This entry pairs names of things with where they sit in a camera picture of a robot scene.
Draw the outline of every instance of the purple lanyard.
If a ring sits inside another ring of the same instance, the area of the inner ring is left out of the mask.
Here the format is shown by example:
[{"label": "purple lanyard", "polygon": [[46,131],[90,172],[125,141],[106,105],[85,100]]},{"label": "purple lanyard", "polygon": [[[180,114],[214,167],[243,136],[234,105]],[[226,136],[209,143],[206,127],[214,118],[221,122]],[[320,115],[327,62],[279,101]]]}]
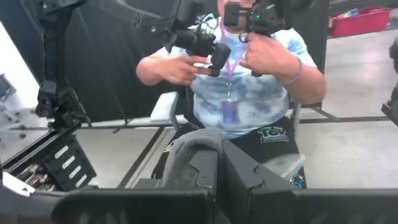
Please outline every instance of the purple lanyard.
[{"label": "purple lanyard", "polygon": [[[221,41],[226,44],[226,39],[225,39],[225,31],[224,31],[224,26],[221,25]],[[240,51],[238,58],[235,60],[235,63],[232,65],[229,63],[229,59],[225,63],[226,71],[228,74],[228,83],[226,84],[226,87],[228,89],[228,96],[231,96],[231,87],[232,87],[232,75],[235,71],[236,66],[238,66],[240,60],[242,59],[243,53],[246,50],[246,45],[242,48]]]}]

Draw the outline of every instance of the black shorts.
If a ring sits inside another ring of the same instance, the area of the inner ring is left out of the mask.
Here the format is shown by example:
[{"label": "black shorts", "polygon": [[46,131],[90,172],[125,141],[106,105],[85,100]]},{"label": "black shorts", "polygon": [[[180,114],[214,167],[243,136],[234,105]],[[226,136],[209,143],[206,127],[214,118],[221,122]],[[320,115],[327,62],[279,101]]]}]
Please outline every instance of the black shorts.
[{"label": "black shorts", "polygon": [[[180,136],[199,128],[204,128],[203,125],[191,114],[185,115],[189,123],[184,124],[175,133],[171,142],[178,139]],[[284,154],[298,154],[299,149],[295,141],[294,127],[292,122],[283,117],[274,124],[263,126],[259,129],[253,130],[250,133],[231,139],[231,142],[242,149],[246,154],[251,156],[259,163],[264,163],[278,156]],[[166,150],[161,155],[155,169],[152,173],[153,179],[161,179],[169,151]],[[304,170],[301,169],[290,182],[301,189],[306,189]]]}]

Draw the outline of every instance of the hand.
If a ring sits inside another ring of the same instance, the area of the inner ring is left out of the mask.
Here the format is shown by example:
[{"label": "hand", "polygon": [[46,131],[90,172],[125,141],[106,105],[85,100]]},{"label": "hand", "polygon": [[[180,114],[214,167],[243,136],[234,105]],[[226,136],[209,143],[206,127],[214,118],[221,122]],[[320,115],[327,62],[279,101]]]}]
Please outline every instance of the hand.
[{"label": "hand", "polygon": [[191,85],[196,74],[210,75],[211,69],[194,66],[195,63],[210,64],[210,60],[200,56],[170,56],[160,58],[155,64],[157,73],[170,83]]},{"label": "hand", "polygon": [[247,52],[240,62],[245,68],[258,74],[278,75],[290,72],[290,67],[298,64],[295,56],[278,40],[255,33],[248,34],[246,40],[249,42]]}]

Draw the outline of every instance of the gray floor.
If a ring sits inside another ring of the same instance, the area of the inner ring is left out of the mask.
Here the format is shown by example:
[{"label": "gray floor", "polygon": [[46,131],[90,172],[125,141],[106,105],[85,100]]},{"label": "gray floor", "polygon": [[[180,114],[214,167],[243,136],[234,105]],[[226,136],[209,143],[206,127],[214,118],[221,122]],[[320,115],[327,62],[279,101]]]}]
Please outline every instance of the gray floor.
[{"label": "gray floor", "polygon": [[[326,56],[328,94],[323,109],[337,117],[381,116],[381,104],[391,94],[398,74],[387,48],[398,30],[331,39]],[[302,118],[321,118],[303,110]],[[37,123],[29,112],[23,121]],[[116,187],[156,129],[79,130],[78,140],[91,159],[101,187]],[[17,153],[43,132],[29,131],[25,139],[2,136],[2,160]],[[148,177],[172,137],[165,131],[130,181]],[[301,124],[298,144],[306,155],[308,185],[312,188],[398,187],[398,128],[391,122]]]}]

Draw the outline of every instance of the lanyard badge holder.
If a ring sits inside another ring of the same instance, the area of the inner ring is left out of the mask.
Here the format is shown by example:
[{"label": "lanyard badge holder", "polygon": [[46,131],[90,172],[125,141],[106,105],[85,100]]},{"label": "lanyard badge holder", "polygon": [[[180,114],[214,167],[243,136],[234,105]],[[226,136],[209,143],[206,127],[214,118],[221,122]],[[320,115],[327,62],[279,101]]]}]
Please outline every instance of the lanyard badge holder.
[{"label": "lanyard badge holder", "polygon": [[[224,28],[221,27],[221,40],[225,42],[225,32]],[[233,98],[231,95],[231,87],[232,87],[232,76],[235,71],[236,66],[238,66],[239,61],[241,60],[243,53],[246,50],[246,46],[240,51],[237,59],[233,66],[230,65],[229,59],[226,61],[225,66],[228,73],[228,82],[226,84],[228,95],[225,100],[222,101],[221,110],[223,112],[223,122],[224,124],[239,124],[239,116],[238,116],[238,99]]]}]

